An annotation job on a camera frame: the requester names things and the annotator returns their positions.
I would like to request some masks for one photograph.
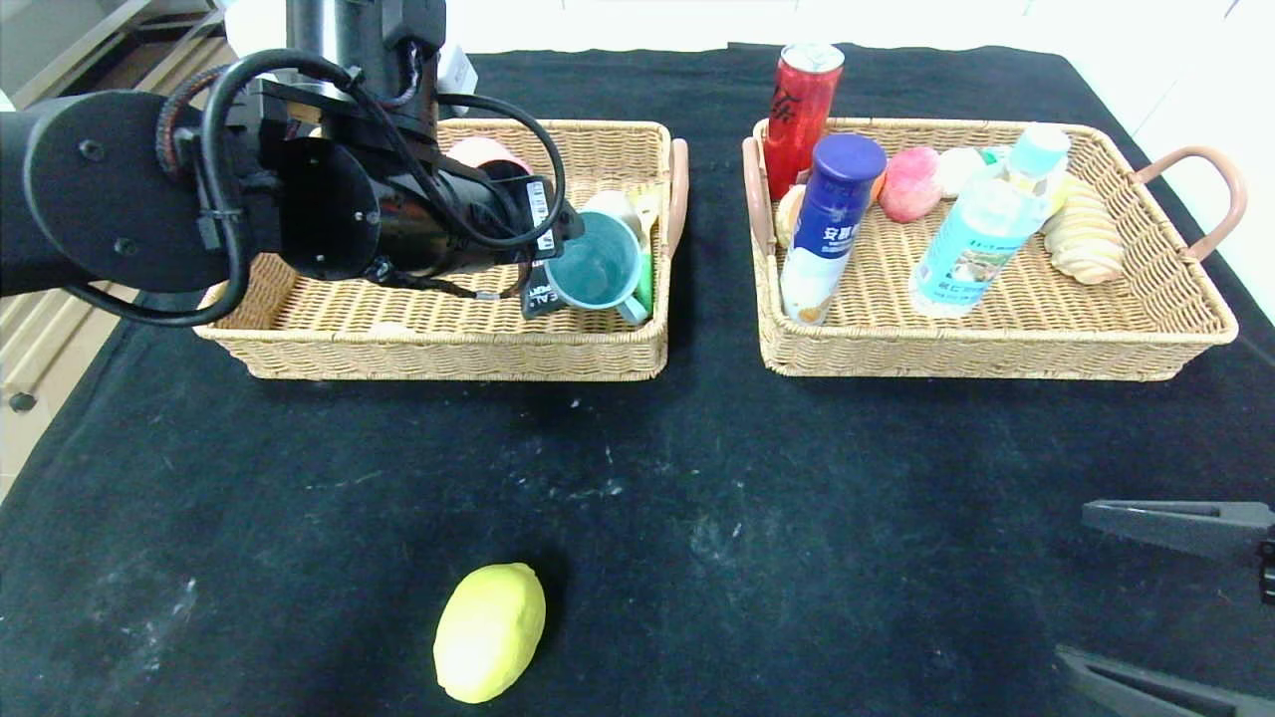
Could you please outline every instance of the teal mug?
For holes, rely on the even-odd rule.
[[[634,295],[643,270],[638,235],[609,214],[585,211],[580,218],[584,233],[567,241],[561,256],[544,263],[550,286],[572,306],[615,306],[626,322],[641,324],[650,311]]]

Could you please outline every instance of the spray can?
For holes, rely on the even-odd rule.
[[[885,162],[885,149],[858,134],[833,134],[815,145],[806,198],[779,274],[784,314],[793,322],[820,325],[827,316]]]

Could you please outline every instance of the mug handle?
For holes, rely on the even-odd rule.
[[[646,307],[641,305],[641,301],[631,293],[616,305],[616,310],[620,311],[620,315],[623,316],[626,322],[634,325],[641,324],[650,318],[650,311],[648,311]]]

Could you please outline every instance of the pink object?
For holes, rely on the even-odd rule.
[[[467,137],[448,149],[448,157],[474,168],[483,168],[483,165],[493,162],[513,162],[521,167],[523,172],[533,174],[530,165],[515,157],[507,147],[490,137]]]
[[[885,216],[908,223],[928,214],[943,195],[935,181],[937,171],[938,152],[929,147],[913,147],[895,154],[885,166],[885,185],[878,199]]]

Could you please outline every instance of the black cable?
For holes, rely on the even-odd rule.
[[[527,281],[532,276],[532,265],[523,263],[518,265],[518,279],[513,285],[505,287],[504,291],[499,293],[479,292],[472,288],[465,288],[458,283],[449,282],[446,279],[440,279],[435,277],[421,277],[408,272],[402,272],[394,267],[394,264],[385,256],[377,256],[363,272],[363,278],[386,288],[411,288],[416,291],[441,291],[444,293],[450,293],[451,296],[458,296],[460,299],[511,299],[518,296],[523,287],[527,286]]]
[[[514,205],[513,199],[502,189],[500,189],[499,186],[496,186],[496,182],[491,181],[490,177],[486,177],[486,179],[464,177],[464,179],[468,179],[469,181],[477,181],[487,191],[490,191],[491,195],[497,202],[500,202],[501,207],[505,209],[506,216],[513,217],[513,216],[515,216],[518,213],[518,207]],[[439,186],[442,188],[448,193],[448,196],[450,198],[450,202],[448,202],[448,205],[450,205],[450,207],[459,207],[462,204],[460,195],[456,194],[456,188],[451,186],[451,182],[440,181]],[[518,233],[518,230],[515,230],[514,227],[509,226],[509,222],[506,222],[502,217],[500,217],[500,214],[497,214],[496,212],[491,211],[490,208],[487,208],[483,204],[472,204],[472,205],[469,205],[469,213],[470,213],[470,216],[473,216],[478,221],[486,219],[487,223],[493,225],[497,230],[500,230],[502,232],[506,232],[510,236]]]
[[[92,306],[125,319],[161,327],[194,327],[208,324],[233,311],[247,293],[250,259],[247,246],[250,230],[241,222],[244,207],[238,185],[233,181],[229,153],[226,149],[226,119],[235,103],[235,96],[261,73],[296,69],[307,75],[332,82],[344,89],[353,82],[340,66],[309,52],[297,50],[265,50],[232,64],[221,73],[208,94],[200,125],[200,151],[207,180],[210,209],[208,217],[221,227],[226,242],[228,279],[222,296],[203,309],[189,311],[161,311],[121,301],[96,287],[69,286],[66,291]]]
[[[464,222],[464,219],[460,221],[460,227],[468,231],[479,244],[493,246],[496,249],[509,249],[519,244],[528,244],[539,239],[546,231],[550,231],[553,227],[553,223],[557,222],[558,216],[566,208],[566,167],[562,165],[562,156],[558,153],[557,144],[553,143],[553,138],[550,137],[550,133],[541,126],[538,121],[536,121],[536,117],[530,116],[520,107],[510,105],[502,100],[496,100],[495,97],[445,92],[440,93],[436,100],[439,105],[487,110],[488,112],[496,112],[497,115],[505,115],[506,117],[515,120],[518,124],[530,130],[532,134],[536,135],[536,139],[541,140],[541,144],[544,145],[544,151],[550,156],[550,165],[553,167],[553,200],[550,202],[548,216],[530,231],[511,240],[501,241],[496,237],[483,235],[474,227],[469,226],[468,222]]]
[[[381,107],[398,108],[407,105],[416,97],[421,87],[421,75],[425,74],[425,61],[421,59],[421,46],[416,42],[407,43],[408,82],[407,88],[398,96],[389,100],[379,100]]]
[[[403,134],[399,133],[398,128],[390,120],[385,110],[372,98],[372,96],[360,85],[353,85],[346,92],[353,97],[361,107],[363,107],[371,119],[381,128],[385,133],[386,140],[390,143],[390,148],[407,163],[412,177],[421,185],[425,195],[430,202],[437,207],[437,209],[444,214],[451,230],[463,236],[473,239],[476,242],[487,246],[490,249],[514,249],[523,244],[530,244],[541,237],[547,231],[553,228],[553,225],[558,219],[558,214],[566,204],[566,194],[562,188],[566,186],[566,168],[562,166],[562,157],[558,154],[557,145],[553,144],[553,138],[550,137],[548,131],[536,121],[534,117],[524,112],[523,110],[500,100],[492,97],[481,97],[477,94],[439,94],[437,101],[440,105],[455,105],[460,107],[476,107],[479,110],[487,110],[500,115],[505,115],[510,119],[516,120],[519,124],[525,126],[536,135],[537,139],[544,145],[546,152],[550,156],[550,163],[553,165],[553,200],[550,203],[548,216],[544,221],[536,225],[530,231],[523,232],[516,236],[510,237],[495,237],[488,236],[474,227],[467,218],[460,216],[453,207],[451,203],[446,202],[442,196],[442,190],[440,189],[440,181],[425,170],[421,162],[416,161],[412,156],[411,148],[407,145],[407,140],[403,139]]]
[[[249,285],[250,258],[247,255],[247,248],[251,246],[251,230],[247,223],[242,222],[242,196],[240,188],[235,181],[229,152],[226,148],[226,120],[233,107],[235,97],[241,89],[247,87],[252,78],[263,73],[283,69],[295,69],[315,79],[330,82],[337,87],[337,89],[340,89],[354,98],[360,107],[362,107],[363,111],[370,115],[370,119],[384,131],[390,147],[395,151],[400,159],[407,163],[412,176],[425,190],[426,196],[428,196],[431,202],[436,203],[440,211],[450,222],[455,225],[456,228],[469,235],[469,237],[478,244],[495,249],[510,249],[521,244],[529,244],[546,231],[550,231],[557,222],[558,214],[562,212],[565,205],[565,193],[562,188],[566,184],[566,170],[562,166],[562,157],[558,154],[557,147],[553,144],[553,139],[547,131],[544,131],[544,128],[542,128],[534,117],[523,112],[518,107],[490,97],[470,94],[440,94],[437,97],[439,102],[444,105],[488,110],[519,121],[544,144],[544,149],[550,154],[550,161],[553,165],[555,191],[548,216],[534,228],[521,235],[511,237],[491,237],[477,231],[463,216],[458,214],[456,211],[442,199],[439,190],[440,182],[435,176],[425,170],[421,162],[414,158],[407,140],[390,120],[385,108],[381,107],[380,102],[377,102],[376,98],[362,87],[360,82],[361,75],[357,70],[354,73],[347,71],[339,65],[333,64],[317,55],[300,50],[264,50],[254,52],[252,55],[233,63],[221,71],[209,91],[208,106],[204,108],[204,115],[200,122],[200,159],[204,170],[205,189],[209,203],[209,209],[205,212],[205,216],[210,218],[221,230],[219,233],[226,244],[226,262],[228,269],[226,288],[222,291],[222,295],[217,299],[217,301],[209,306],[204,306],[203,309],[193,309],[189,311],[162,311],[121,301],[110,293],[88,285],[70,286],[66,287],[66,291],[92,306],[117,314],[125,319],[163,327],[193,327],[212,323],[228,315],[240,305],[240,302],[244,301]],[[441,282],[439,279],[425,281],[427,281],[431,286],[422,286],[422,288],[440,288],[442,291],[446,291],[446,288],[435,285],[450,283]]]
[[[173,145],[173,131],[177,129],[177,116],[181,110],[190,105],[196,94],[205,87],[213,84],[217,78],[229,65],[218,65],[198,73],[186,82],[177,85],[177,89],[164,100],[159,108],[159,119],[156,121],[156,159],[159,168],[172,181],[181,181],[181,165],[177,162],[177,148]]]

